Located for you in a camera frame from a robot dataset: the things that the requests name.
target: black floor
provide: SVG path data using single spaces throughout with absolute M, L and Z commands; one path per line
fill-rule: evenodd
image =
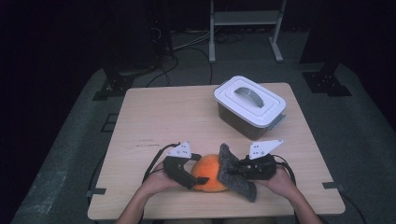
M 345 187 L 345 194 L 364 214 L 368 223 L 392 223 L 396 219 L 396 133 L 362 87 L 356 74 L 340 64 L 335 76 L 349 96 L 313 93 L 303 73 L 318 71 L 322 64 L 299 64 L 308 33 L 285 32 L 278 45 L 284 57 L 277 63 L 268 43 L 270 34 L 246 34 L 231 45 L 217 45 L 217 61 L 205 54 L 207 41 L 166 57 L 166 76 L 152 79 L 158 69 L 138 77 L 133 88 L 160 86 L 218 85 L 233 76 L 255 82 L 287 82 L 304 112 L 308 125 L 332 174 Z M 196 35 L 173 35 L 174 45 L 187 43 Z M 87 218 L 90 184 L 94 185 L 100 161 L 106 153 L 111 132 L 103 132 L 110 114 L 120 111 L 122 97 L 94 101 L 106 81 L 103 70 L 92 75 L 78 97 L 45 163 L 12 223 L 93 223 Z M 357 210 L 346 201 L 342 215 L 326 216 L 330 223 L 362 223 Z M 278 223 L 293 223 L 278 217 Z M 111 220 L 99 223 L 113 223 Z

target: gray foam pad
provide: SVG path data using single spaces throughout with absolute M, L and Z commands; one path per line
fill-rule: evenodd
M 231 170 L 237 170 L 239 159 L 230 151 L 226 144 L 220 146 L 219 151 L 219 173 L 218 180 L 227 188 L 246 197 L 254 203 L 256 201 L 257 189 L 253 182 L 247 181 L 243 176 L 231 174 Z

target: wire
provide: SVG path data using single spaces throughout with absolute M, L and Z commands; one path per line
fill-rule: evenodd
M 161 74 L 159 74 L 158 76 L 154 77 L 154 78 L 146 85 L 146 88 L 148 88 L 149 85 L 150 85 L 153 81 L 155 81 L 155 79 L 157 79 L 158 77 L 161 77 L 161 76 L 163 76 L 163 75 L 166 75 L 166 80 L 167 80 L 167 82 L 168 82 L 168 85 L 170 85 L 170 83 L 169 83 L 169 82 L 170 82 L 170 79 L 169 79 L 169 76 L 167 75 L 167 73 L 170 72 L 170 71 L 172 71 L 173 69 L 175 69 L 176 66 L 178 65 L 178 58 L 177 58 L 176 56 L 174 56 L 174 58 L 175 58 L 175 60 L 176 60 L 175 65 L 174 65 L 172 68 L 170 68 L 169 70 L 167 70 L 167 71 L 164 71 L 164 70 L 163 70 L 163 72 L 162 72 Z
M 151 164 L 149 165 L 148 169 L 147 169 L 146 172 L 145 172 L 145 175 L 144 175 L 144 177 L 143 177 L 142 183 L 145 182 L 145 180 L 149 177 L 150 174 L 159 171 L 159 170 L 156 170 L 156 171 L 151 172 L 152 167 L 154 167 L 155 162 L 157 162 L 157 160 L 161 157 L 161 155 L 163 154 L 163 152 L 164 152 L 167 148 L 169 148 L 169 147 L 177 147 L 177 146 L 179 146 L 179 145 L 180 145 L 180 143 L 177 143 L 177 144 L 169 144 L 169 145 L 163 147 L 162 149 L 160 149 L 160 150 L 157 152 L 157 155 L 155 155 L 154 159 L 152 160 Z
M 173 47 L 173 50 L 183 49 L 183 48 L 186 48 L 188 46 L 198 44 L 199 42 L 202 42 L 202 41 L 204 41 L 204 40 L 206 40 L 208 38 L 209 38 L 209 32 L 206 31 L 206 34 L 204 34 L 204 35 L 202 35 L 202 36 L 200 36 L 200 37 L 198 37 L 196 39 L 193 39 L 192 41 L 190 41 L 190 42 L 188 42 L 186 44 L 183 44 L 183 45 L 177 46 L 177 47 Z
M 345 199 L 356 209 L 356 211 L 358 211 L 359 215 L 361 216 L 361 220 L 363 221 L 363 223 L 364 223 L 364 224 L 367 224 L 366 218 L 364 217 L 364 215 L 363 215 L 363 213 L 361 212 L 361 210 L 359 209 L 359 207 L 358 207 L 356 204 L 354 204 L 354 203 L 352 202 L 352 200 L 351 200 L 349 197 L 347 197 L 347 196 L 345 195 L 345 193 L 343 193 L 343 192 L 339 192 L 339 193 L 340 193 L 340 195 L 341 195 L 343 198 L 345 198 Z
M 198 50 L 198 51 L 200 51 L 201 53 L 204 54 L 204 56 L 205 56 L 206 59 L 207 59 L 207 62 L 209 63 L 209 67 L 210 67 L 209 85 L 212 85 L 213 67 L 212 67 L 212 63 L 209 61 L 209 57 L 207 57 L 206 53 L 205 53 L 203 50 L 201 50 L 201 49 L 196 49 L 196 48 L 184 48 L 184 49 L 176 50 L 175 52 L 178 52 L 178 51 L 180 51 L 180 50 L 185 50 L 185 49 L 194 49 L 194 50 Z
M 158 31 L 158 37 L 157 37 L 157 39 L 156 39 L 156 40 L 152 40 L 152 42 L 157 43 L 157 41 L 159 41 L 159 40 L 161 39 L 161 30 L 158 29 L 158 28 L 154 28 L 154 27 L 152 27 L 151 30 L 156 30 L 156 31 Z
M 273 155 L 273 157 L 278 157 L 278 158 L 280 158 L 283 162 L 285 162 L 287 165 L 289 165 L 288 162 L 287 162 L 285 159 L 283 159 L 283 157 L 278 156 L 278 155 Z

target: black stand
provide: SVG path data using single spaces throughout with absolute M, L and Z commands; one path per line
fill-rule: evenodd
M 161 66 L 159 51 L 165 45 L 173 57 L 166 0 L 115 0 L 111 8 L 113 19 L 104 25 L 103 30 L 98 28 L 98 36 L 92 42 L 107 77 L 102 89 L 95 94 L 94 101 L 124 96 L 132 88 L 135 78 Z M 158 42 L 152 40 L 151 33 L 152 27 L 157 26 L 158 29 L 155 29 L 162 34 Z
M 334 72 L 339 62 L 326 62 L 318 72 L 303 72 L 306 83 L 313 93 L 329 96 L 351 96 L 346 86 L 341 85 Z

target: dark background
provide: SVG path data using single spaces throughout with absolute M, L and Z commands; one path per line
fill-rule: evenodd
M 14 216 L 80 91 L 102 67 L 93 47 L 97 45 L 92 43 L 105 36 L 108 41 L 99 43 L 121 55 L 111 57 L 130 64 L 152 65 L 152 58 L 158 56 L 158 51 L 147 54 L 136 49 L 134 43 L 123 42 L 125 30 L 115 25 L 114 6 L 125 2 L 0 2 L 2 223 L 8 223 Z M 129 2 L 141 6 L 141 12 L 146 14 L 131 19 L 135 24 L 131 29 L 138 27 L 139 34 L 149 35 L 149 27 L 142 24 L 159 25 L 158 11 L 154 9 L 158 1 L 145 1 L 145 5 L 143 1 Z M 217 10 L 278 7 L 277 1 L 216 2 Z M 209 1 L 169 0 L 167 3 L 171 30 L 208 28 Z M 289 0 L 282 23 L 285 32 L 310 29 L 301 63 L 323 63 L 336 57 L 358 75 L 393 127 L 396 126 L 393 44 L 396 17 L 392 13 L 395 9 L 394 1 L 390 0 Z M 123 49 L 136 52 L 128 56 L 128 51 Z

